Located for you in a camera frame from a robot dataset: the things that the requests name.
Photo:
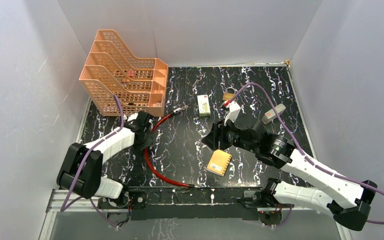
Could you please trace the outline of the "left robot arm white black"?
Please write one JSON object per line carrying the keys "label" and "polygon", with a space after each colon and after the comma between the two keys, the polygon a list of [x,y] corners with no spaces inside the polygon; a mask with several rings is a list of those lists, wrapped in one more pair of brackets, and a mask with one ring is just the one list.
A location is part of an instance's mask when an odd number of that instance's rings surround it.
{"label": "left robot arm white black", "polygon": [[154,116],[140,111],[107,135],[86,144],[68,147],[56,178],[59,187],[84,198],[105,198],[117,208],[129,203],[128,187],[119,180],[102,176],[104,162],[125,149],[137,152],[154,143],[151,136]]}

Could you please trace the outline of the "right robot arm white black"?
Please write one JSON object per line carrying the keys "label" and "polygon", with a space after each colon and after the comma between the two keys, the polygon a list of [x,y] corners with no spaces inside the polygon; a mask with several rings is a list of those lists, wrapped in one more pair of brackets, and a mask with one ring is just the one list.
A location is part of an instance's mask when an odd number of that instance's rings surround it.
{"label": "right robot arm white black", "polygon": [[300,187],[270,178],[261,192],[244,192],[242,203],[248,208],[300,206],[327,214],[353,231],[361,231],[368,220],[375,183],[348,182],[331,169],[323,172],[323,164],[301,154],[291,140],[267,132],[260,120],[246,128],[237,127],[231,120],[220,120],[213,123],[201,141],[213,151],[231,146],[249,151],[263,164],[292,173],[312,185]]}

